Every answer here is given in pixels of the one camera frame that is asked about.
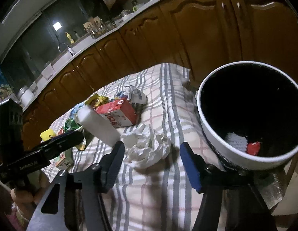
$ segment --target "window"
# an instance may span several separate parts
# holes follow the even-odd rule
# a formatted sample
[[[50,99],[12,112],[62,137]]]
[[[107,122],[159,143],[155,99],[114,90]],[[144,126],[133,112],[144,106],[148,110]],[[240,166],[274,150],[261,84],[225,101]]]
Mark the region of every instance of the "window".
[[[109,20],[109,11],[96,0],[57,0],[45,10],[20,36],[0,65],[15,94],[28,87],[47,66],[71,46],[66,32],[73,41],[86,35],[83,24],[89,17]]]

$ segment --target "metal screw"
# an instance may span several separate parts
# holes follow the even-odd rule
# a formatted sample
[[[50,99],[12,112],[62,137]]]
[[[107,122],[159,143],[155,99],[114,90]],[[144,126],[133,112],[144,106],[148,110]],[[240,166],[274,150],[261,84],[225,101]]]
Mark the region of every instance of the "metal screw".
[[[59,176],[64,176],[66,173],[67,173],[66,170],[60,170],[58,174]]]
[[[92,169],[92,170],[98,170],[99,168],[100,168],[99,163],[93,164],[93,165],[91,166],[91,169]]]
[[[246,170],[240,170],[240,171],[238,171],[238,173],[239,173],[239,175],[241,175],[241,176],[245,176],[245,175],[247,175],[247,171],[246,171]]]
[[[206,164],[206,169],[207,170],[213,170],[214,169],[214,165],[213,164]]]

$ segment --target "ceiling light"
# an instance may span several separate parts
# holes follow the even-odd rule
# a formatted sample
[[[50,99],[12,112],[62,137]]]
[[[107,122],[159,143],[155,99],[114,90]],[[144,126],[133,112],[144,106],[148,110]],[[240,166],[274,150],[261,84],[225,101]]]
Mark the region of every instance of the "ceiling light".
[[[62,27],[60,22],[56,22],[53,26],[56,31]]]

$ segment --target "red box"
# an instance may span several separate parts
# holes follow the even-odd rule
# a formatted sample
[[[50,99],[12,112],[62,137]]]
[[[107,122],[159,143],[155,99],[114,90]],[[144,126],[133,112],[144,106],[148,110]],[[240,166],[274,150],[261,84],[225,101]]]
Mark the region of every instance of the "red box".
[[[135,110],[126,98],[101,105],[94,111],[109,120],[114,128],[134,125],[137,119]]]

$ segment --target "colorful poster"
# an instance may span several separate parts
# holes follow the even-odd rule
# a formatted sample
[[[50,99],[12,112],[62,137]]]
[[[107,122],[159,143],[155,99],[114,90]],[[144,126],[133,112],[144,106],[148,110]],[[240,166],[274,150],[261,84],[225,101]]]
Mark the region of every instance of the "colorful poster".
[[[7,98],[16,98],[0,68],[0,102]]]

